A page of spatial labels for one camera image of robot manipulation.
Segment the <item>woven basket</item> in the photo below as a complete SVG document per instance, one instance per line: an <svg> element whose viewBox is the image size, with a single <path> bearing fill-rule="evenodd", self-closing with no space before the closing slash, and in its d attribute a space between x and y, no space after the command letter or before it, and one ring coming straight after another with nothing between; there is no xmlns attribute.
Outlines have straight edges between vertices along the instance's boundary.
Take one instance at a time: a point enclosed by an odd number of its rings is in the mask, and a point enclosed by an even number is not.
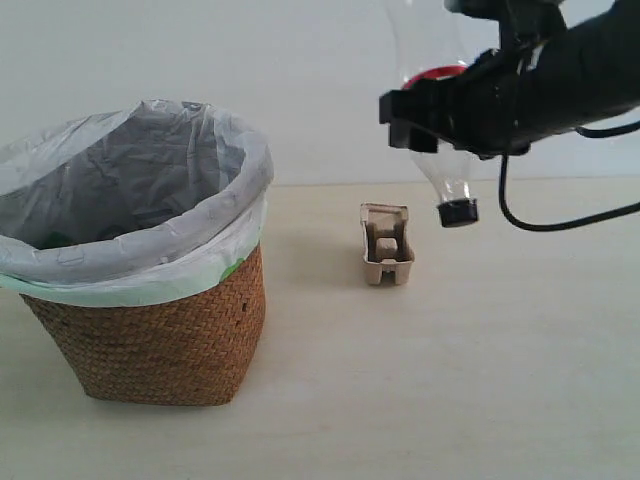
<svg viewBox="0 0 640 480"><path fill-rule="evenodd" d="M259 247L220 285L163 305L85 308L22 298L87 395L155 405L229 403L265 317Z"/></svg>

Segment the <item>trash bin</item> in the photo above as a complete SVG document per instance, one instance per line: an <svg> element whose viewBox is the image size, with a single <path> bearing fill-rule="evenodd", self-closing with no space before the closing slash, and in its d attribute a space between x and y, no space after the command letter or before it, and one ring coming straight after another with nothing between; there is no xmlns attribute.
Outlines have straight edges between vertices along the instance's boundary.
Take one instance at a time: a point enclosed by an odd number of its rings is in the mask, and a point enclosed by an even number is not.
<svg viewBox="0 0 640 480"><path fill-rule="evenodd" d="M87 395L222 405L265 318L265 138L211 105L154 100L0 149L0 286Z"/></svg>

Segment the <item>plastic bag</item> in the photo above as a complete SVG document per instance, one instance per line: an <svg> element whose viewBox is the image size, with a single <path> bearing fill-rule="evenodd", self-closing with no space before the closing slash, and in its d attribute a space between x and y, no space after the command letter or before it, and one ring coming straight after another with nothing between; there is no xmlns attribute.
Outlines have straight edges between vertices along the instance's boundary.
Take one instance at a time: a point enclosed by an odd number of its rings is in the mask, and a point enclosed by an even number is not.
<svg viewBox="0 0 640 480"><path fill-rule="evenodd" d="M0 173L0 286L133 306L204 291L246 258L273 164L231 113L154 100L14 142Z"/></svg>

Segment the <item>clear plastic bottle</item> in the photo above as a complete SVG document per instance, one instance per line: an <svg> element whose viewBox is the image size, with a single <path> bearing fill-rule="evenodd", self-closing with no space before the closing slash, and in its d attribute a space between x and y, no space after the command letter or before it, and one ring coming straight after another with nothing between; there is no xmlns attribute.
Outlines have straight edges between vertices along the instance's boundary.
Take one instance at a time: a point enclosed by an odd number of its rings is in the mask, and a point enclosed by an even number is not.
<svg viewBox="0 0 640 480"><path fill-rule="evenodd" d="M442 0L384 0L384 4L395 38L400 87L435 68L464 68L465 49L455 16ZM442 78L442 73L431 78ZM411 158L438 194L444 227L477 221L477 205L469 188L471 154L440 142L437 154L411 152Z"/></svg>

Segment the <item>cardboard cup holder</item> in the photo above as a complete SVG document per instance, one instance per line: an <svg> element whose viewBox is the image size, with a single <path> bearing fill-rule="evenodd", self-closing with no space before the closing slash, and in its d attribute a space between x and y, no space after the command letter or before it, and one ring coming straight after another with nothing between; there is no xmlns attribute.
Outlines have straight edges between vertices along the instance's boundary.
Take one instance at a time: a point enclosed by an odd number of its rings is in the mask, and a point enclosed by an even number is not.
<svg viewBox="0 0 640 480"><path fill-rule="evenodd" d="M415 261L407 239L409 209L404 206L364 203L360 223L364 235L364 270L369 285L380 285L385 274L396 285L409 281Z"/></svg>

